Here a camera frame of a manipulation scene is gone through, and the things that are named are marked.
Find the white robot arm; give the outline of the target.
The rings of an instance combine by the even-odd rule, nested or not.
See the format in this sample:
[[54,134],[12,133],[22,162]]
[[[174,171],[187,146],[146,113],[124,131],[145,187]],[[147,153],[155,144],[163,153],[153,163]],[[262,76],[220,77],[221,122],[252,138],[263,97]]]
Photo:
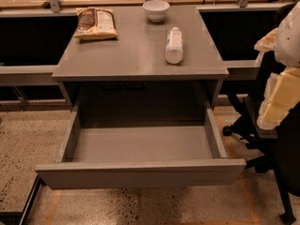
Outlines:
[[264,89],[257,125],[261,129],[277,127],[289,111],[300,102],[300,2],[254,49],[273,51],[275,60],[285,66],[279,74],[272,73]]

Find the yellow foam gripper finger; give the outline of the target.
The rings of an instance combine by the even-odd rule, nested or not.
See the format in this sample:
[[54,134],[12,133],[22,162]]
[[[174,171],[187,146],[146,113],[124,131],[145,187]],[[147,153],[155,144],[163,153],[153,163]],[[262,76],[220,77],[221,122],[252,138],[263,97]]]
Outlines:
[[277,127],[300,101],[300,68],[286,67],[272,73],[264,89],[257,125],[261,129]]

